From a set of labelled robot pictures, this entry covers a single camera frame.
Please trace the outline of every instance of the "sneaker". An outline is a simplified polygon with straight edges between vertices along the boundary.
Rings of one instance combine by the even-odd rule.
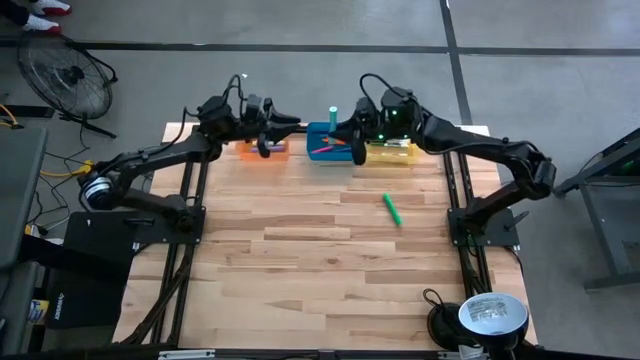
[[[31,4],[36,15],[64,16],[71,14],[71,5],[58,0],[38,0]]]
[[[62,29],[58,23],[29,15],[27,23],[22,27],[25,31],[43,31],[49,34],[60,34]]]

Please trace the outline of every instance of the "blue box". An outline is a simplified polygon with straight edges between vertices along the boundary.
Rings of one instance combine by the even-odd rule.
[[[327,151],[317,154],[311,152],[323,147],[329,146],[328,143],[322,141],[329,134],[328,122],[314,122],[307,125],[307,153],[313,161],[353,161],[351,150],[347,151]],[[338,145],[342,147],[350,147],[349,145]]]

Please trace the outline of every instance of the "wooden table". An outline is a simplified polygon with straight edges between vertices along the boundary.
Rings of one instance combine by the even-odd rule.
[[[178,128],[168,124],[164,140]],[[312,162],[304,136],[290,141],[286,162],[245,162],[227,146],[211,164],[180,347],[439,349],[426,329],[431,306],[422,290],[464,301],[445,221],[450,205],[442,157],[356,167]],[[469,158],[469,168],[476,195],[500,186],[495,164]],[[152,192],[177,194],[182,174],[183,166],[158,171]],[[402,227],[394,225],[384,192]],[[155,302],[166,252],[157,244],[136,257],[114,341],[129,335]],[[526,303],[513,255],[502,248],[486,252],[494,291]],[[532,325],[527,338],[536,343]]]

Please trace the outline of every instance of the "concrete floor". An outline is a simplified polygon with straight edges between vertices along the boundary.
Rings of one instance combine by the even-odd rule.
[[[218,44],[334,44],[446,46],[438,0],[74,0],[61,19],[66,35],[89,41]],[[459,46],[640,47],[640,3],[634,0],[450,0]],[[110,112],[96,124],[114,141],[85,133],[91,150],[79,160],[110,159],[157,144],[181,109],[222,91],[233,73],[248,74],[245,92],[271,96],[285,113],[324,119],[336,105],[351,112],[358,77],[376,72],[411,87],[422,104],[460,123],[446,54],[92,51],[116,68]],[[0,52],[9,103],[40,104],[20,78],[14,53]],[[492,135],[528,139],[553,157],[557,183],[594,153],[635,129],[640,118],[639,57],[461,56],[474,124]],[[382,88],[372,82],[372,95]],[[57,120],[23,120],[50,130],[48,150],[80,149],[79,128]],[[44,168],[62,171],[47,158]],[[506,181],[507,172],[501,169]],[[45,208],[53,207],[40,184]],[[73,210],[78,187],[61,192]],[[519,225],[525,281],[539,341],[550,349],[638,357],[640,287],[595,294],[587,279],[607,274],[601,249],[579,194],[526,201]],[[52,214],[53,221],[63,214]],[[63,227],[53,235],[63,235]]]

